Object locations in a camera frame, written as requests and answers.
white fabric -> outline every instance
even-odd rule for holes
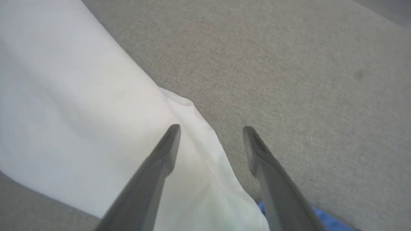
[[[0,4],[3,173],[102,217],[179,123],[155,230],[268,230],[194,105],[156,86],[80,0]]]

dark spot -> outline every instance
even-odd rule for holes
[[[354,73],[353,78],[354,78],[356,81],[361,81],[361,80],[364,79],[365,74],[366,74],[366,73],[365,73],[365,70],[359,70],[359,71],[357,71],[357,72]]]

gray textured fabric surface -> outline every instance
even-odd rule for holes
[[[195,103],[253,197],[244,125],[314,205],[365,231],[410,230],[407,31],[351,0],[85,3],[159,86]],[[94,222],[21,187],[3,194],[16,225]]]

blue object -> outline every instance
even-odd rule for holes
[[[261,212],[265,215],[266,211],[264,210],[263,202],[258,203],[258,207],[260,208]],[[353,229],[346,226],[344,223],[337,220],[330,214],[322,211],[321,209],[317,209],[316,207],[312,207],[312,209],[314,210],[318,218],[320,218],[321,222],[324,224],[328,231],[354,231]]]

blue cloth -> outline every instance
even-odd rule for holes
[[[260,202],[258,203],[258,207],[265,215],[266,211],[264,210],[264,204]],[[312,209],[314,210],[318,218],[320,218],[321,222],[324,224],[328,231],[354,231],[353,229],[346,226],[344,223],[337,220],[335,217],[329,215],[328,213],[322,211],[321,209],[317,209],[316,207],[312,207]]]

